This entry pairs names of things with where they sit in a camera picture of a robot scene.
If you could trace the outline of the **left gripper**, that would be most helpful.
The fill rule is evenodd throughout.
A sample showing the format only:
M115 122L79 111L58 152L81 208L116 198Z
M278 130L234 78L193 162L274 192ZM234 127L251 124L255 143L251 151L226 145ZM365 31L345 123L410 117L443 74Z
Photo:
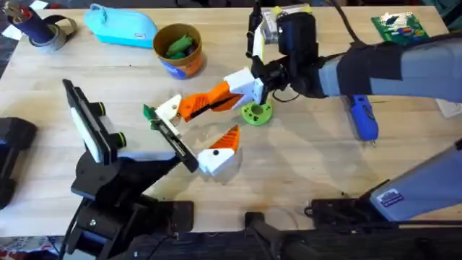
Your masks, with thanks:
M165 122L180 123L181 95L155 109ZM109 133L103 118L72 108L71 116L82 137L85 152L79 158L71 192L97 203L123 203L135 199L178 164L216 176L230 163L239 147L240 128L233 126L196 156L159 119L154 128Z

